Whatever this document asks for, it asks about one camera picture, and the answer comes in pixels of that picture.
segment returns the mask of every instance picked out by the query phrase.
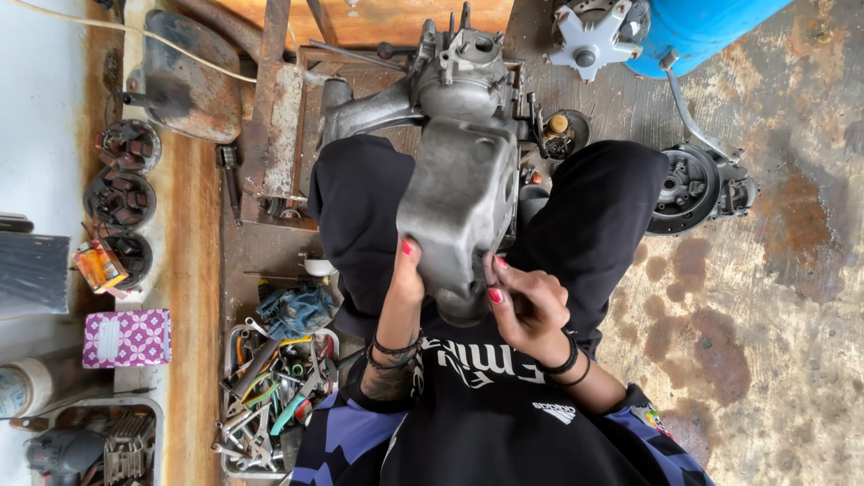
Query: black bracelet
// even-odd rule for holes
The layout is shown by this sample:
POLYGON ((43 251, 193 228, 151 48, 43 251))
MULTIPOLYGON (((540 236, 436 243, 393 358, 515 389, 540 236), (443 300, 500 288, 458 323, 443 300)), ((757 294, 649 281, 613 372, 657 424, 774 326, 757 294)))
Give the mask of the black bracelet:
POLYGON ((406 369, 411 364, 411 360, 407 360, 406 362, 404 362, 402 364, 397 364, 396 366, 384 366, 383 364, 375 361, 375 359, 372 358, 372 345, 371 344, 369 345, 368 348, 366 348, 366 361, 369 363, 369 366, 371 366, 372 369, 375 369, 378 371, 392 371, 394 369, 406 369))
POLYGON ((409 347, 399 348, 399 349, 389 349, 389 348, 385 348, 384 346, 381 346, 380 344, 378 344, 378 333, 375 333, 375 336, 372 337, 372 345, 375 346, 375 349, 377 349, 378 351, 380 351, 381 353, 383 353, 385 355, 402 355, 402 354, 408 353, 409 351, 414 351, 415 349, 420 348, 420 346, 422 345, 422 339, 423 339, 423 329, 420 328, 420 332, 417 333, 417 340, 414 341, 414 343, 412 343, 409 347))
POLYGON ((564 328, 561 328, 561 332, 567 337, 567 340, 570 341, 570 357, 559 366, 558 368, 548 368, 545 367, 540 361, 534 360, 537 370, 543 374, 565 374, 576 364, 576 358, 579 357, 579 353, 577 352, 578 346, 576 346, 576 338, 575 333, 569 333, 564 328))
POLYGON ((579 377, 579 380, 573 381, 571 383, 558 383, 559 387, 572 387, 573 385, 578 385, 582 383, 582 380, 585 380, 585 377, 588 376, 588 372, 591 371, 591 358, 589 358, 588 355, 585 355, 585 358, 588 359, 588 367, 585 368, 585 373, 583 373, 582 376, 579 377))

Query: hand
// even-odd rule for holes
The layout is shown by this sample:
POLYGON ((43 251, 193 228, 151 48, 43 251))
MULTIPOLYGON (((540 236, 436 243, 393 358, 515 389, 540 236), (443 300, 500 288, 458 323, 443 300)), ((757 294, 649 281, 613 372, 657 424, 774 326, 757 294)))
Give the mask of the hand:
POLYGON ((500 257, 486 261, 490 267, 487 280, 492 283, 489 302, 501 337, 544 366, 561 366, 570 354, 569 341, 561 332, 570 319, 567 289, 546 272, 522 272, 500 257), (523 302, 523 296, 530 302, 523 302))
POLYGON ((417 264, 420 263, 422 251, 417 242, 411 238, 400 238, 396 251, 396 261, 393 262, 393 278, 384 304, 416 305, 423 301, 426 291, 417 264))

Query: white cable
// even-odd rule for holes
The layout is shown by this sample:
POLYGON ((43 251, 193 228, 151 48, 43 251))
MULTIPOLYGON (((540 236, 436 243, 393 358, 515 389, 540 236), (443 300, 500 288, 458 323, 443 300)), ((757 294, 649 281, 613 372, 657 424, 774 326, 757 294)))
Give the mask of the white cable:
POLYGON ((227 74, 233 78, 237 78, 238 80, 243 80, 243 81, 247 81, 250 83, 256 82, 255 78, 247 78, 246 76, 241 76, 240 74, 232 73, 231 71, 228 71, 227 69, 225 69, 222 66, 217 66, 206 59, 201 59, 199 56, 190 53, 186 49, 178 46, 177 44, 174 44, 173 42, 169 41, 168 39, 166 39, 160 35, 156 35, 152 32, 148 32, 146 30, 141 30, 141 29, 138 29, 135 27, 129 27, 129 26, 123 25, 122 23, 102 22, 101 20, 92 20, 89 18, 80 18, 80 17, 75 17, 75 16, 68 16, 66 14, 61 14, 59 12, 55 12, 53 10, 43 9, 42 7, 37 7, 35 5, 31 5, 30 3, 27 3, 27 2, 22 2, 21 0, 6 0, 6 1, 13 3, 15 5, 18 5, 19 7, 23 7, 23 8, 28 9, 28 10, 33 10, 34 12, 39 12, 41 14, 45 14, 47 16, 51 16, 54 18, 68 20, 69 22, 83 23, 85 25, 92 25, 94 27, 107 27, 108 29, 124 30, 126 32, 136 32, 136 33, 141 34, 141 35, 146 35, 152 39, 156 39, 159 42, 163 42, 166 46, 169 46, 170 48, 177 49, 178 51, 182 52, 183 54, 191 57, 192 59, 195 59, 196 61, 200 62, 201 64, 204 64, 205 66, 212 67, 213 69, 219 71, 220 73, 227 74))

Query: black pants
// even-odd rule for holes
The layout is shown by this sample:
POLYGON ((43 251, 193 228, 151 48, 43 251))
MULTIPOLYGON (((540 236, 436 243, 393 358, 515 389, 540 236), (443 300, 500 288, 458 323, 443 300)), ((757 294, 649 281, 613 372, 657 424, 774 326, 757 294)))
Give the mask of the black pants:
MULTIPOLYGON (((332 142, 312 170, 309 212, 345 296, 334 325, 366 340, 390 286, 396 211, 413 171, 412 157, 371 135, 332 142)), ((632 263, 668 174, 669 159, 641 144, 591 144, 558 168, 549 202, 507 253, 518 269, 558 277, 569 292, 568 327, 592 355, 609 295, 632 263)), ((441 321, 432 314, 424 309, 425 329, 426 321, 441 321)))

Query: purple patterned notebook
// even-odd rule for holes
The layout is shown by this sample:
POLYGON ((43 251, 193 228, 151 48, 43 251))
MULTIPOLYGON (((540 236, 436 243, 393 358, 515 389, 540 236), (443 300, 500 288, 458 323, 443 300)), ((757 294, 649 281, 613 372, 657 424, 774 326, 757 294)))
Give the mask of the purple patterned notebook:
POLYGON ((168 309, 97 312, 87 316, 84 368, 148 366, 171 362, 168 309))

